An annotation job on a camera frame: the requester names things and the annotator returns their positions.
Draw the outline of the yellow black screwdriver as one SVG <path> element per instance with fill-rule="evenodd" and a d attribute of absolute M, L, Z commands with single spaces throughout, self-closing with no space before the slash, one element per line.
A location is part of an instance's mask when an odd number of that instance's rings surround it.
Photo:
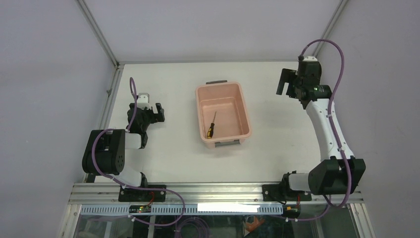
<path fill-rule="evenodd" d="M 217 114 L 217 111 L 214 112 L 212 122 L 211 122 L 210 127 L 207 131 L 207 139 L 211 139 L 213 137 L 216 114 Z"/>

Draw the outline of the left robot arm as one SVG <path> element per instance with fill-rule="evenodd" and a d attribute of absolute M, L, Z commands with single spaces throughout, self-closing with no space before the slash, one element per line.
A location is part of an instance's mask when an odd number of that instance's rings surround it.
<path fill-rule="evenodd" d="M 92 130 L 82 158 L 83 171 L 130 188 L 130 195 L 136 201 L 146 200 L 149 196 L 147 178 L 144 173 L 125 165 L 125 151 L 144 149 L 150 124 L 165 121 L 161 104 L 156 103 L 155 106 L 156 113 L 151 106 L 131 103 L 126 129 Z"/>

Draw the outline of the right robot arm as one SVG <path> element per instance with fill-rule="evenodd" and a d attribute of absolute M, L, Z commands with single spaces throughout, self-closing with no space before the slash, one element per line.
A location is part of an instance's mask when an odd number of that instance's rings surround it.
<path fill-rule="evenodd" d="M 276 94 L 286 94 L 297 99 L 309 116 L 315 130 L 320 150 L 320 163 L 309 173 L 288 173 L 285 184 L 279 188 L 280 196 L 291 201 L 299 191 L 314 195 L 350 195 L 363 173 L 366 164 L 357 159 L 348 148 L 335 114 L 332 90 L 322 85 L 322 68 L 314 57 L 299 60 L 297 70 L 284 68 Z"/>

